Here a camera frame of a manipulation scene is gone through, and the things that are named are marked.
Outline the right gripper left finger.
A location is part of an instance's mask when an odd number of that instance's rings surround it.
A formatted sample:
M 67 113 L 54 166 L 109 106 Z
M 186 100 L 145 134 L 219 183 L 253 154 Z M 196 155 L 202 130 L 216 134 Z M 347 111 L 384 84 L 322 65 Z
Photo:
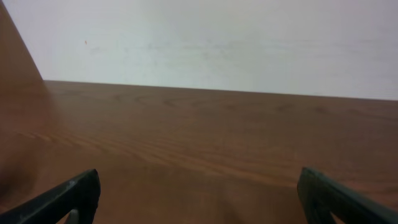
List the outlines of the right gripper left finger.
M 72 223 L 92 224 L 101 194 L 96 169 L 86 170 L 1 214 L 1 223 L 57 223 L 75 210 Z

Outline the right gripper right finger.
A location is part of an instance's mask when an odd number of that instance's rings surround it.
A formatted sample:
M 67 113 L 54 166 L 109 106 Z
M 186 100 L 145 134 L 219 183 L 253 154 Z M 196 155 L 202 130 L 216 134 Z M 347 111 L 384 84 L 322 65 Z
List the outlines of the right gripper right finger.
M 350 224 L 397 223 L 397 212 L 308 167 L 301 171 L 297 192 L 310 224 L 334 223 L 333 217 Z

